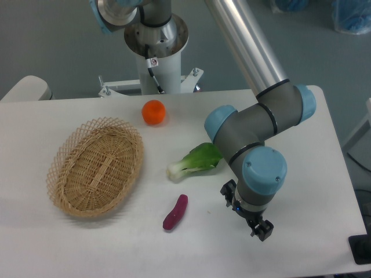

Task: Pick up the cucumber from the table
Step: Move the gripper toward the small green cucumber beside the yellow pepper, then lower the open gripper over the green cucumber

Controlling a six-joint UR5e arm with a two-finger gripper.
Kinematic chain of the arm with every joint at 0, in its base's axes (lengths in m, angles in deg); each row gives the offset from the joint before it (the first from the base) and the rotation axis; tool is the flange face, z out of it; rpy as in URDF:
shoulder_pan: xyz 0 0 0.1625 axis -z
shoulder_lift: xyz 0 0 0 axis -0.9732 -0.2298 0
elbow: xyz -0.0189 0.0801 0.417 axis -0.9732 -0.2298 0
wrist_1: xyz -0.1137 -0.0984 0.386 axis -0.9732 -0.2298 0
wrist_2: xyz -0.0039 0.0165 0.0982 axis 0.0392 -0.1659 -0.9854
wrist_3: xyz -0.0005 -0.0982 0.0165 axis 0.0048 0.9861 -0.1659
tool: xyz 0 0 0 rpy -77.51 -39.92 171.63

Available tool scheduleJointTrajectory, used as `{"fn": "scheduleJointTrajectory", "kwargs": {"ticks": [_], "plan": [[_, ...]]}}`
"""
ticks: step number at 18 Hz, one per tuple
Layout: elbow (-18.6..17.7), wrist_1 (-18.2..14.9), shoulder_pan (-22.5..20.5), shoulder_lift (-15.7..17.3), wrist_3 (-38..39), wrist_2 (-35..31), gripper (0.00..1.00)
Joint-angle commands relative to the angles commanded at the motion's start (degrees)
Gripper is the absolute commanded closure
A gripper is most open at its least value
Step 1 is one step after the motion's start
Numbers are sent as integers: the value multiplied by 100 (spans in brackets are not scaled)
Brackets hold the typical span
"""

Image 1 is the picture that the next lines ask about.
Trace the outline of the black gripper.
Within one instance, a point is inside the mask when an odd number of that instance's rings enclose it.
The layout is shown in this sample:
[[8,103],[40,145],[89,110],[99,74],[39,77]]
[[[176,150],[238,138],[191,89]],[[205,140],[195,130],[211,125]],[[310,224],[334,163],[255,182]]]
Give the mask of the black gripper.
[[270,221],[262,219],[264,205],[257,206],[246,202],[236,187],[237,184],[234,180],[229,180],[222,186],[220,193],[225,198],[226,206],[232,206],[232,209],[247,221],[252,229],[251,237],[257,236],[261,242],[265,241],[271,236],[274,225]]

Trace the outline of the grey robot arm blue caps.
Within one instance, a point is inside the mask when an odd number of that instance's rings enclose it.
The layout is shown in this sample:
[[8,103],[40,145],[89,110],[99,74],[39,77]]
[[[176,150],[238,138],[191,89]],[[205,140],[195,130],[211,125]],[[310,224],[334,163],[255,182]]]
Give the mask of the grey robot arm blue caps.
[[[211,112],[205,130],[236,175],[221,194],[251,227],[252,235],[268,238],[273,224],[263,212],[281,188],[287,173],[284,157],[265,141],[313,116],[316,100],[304,85],[287,78],[246,1],[207,1],[207,7],[252,89],[257,103],[242,111],[224,105]],[[123,30],[137,61],[142,94],[177,94],[180,53],[188,42],[185,22],[170,1],[91,1],[106,33]]]

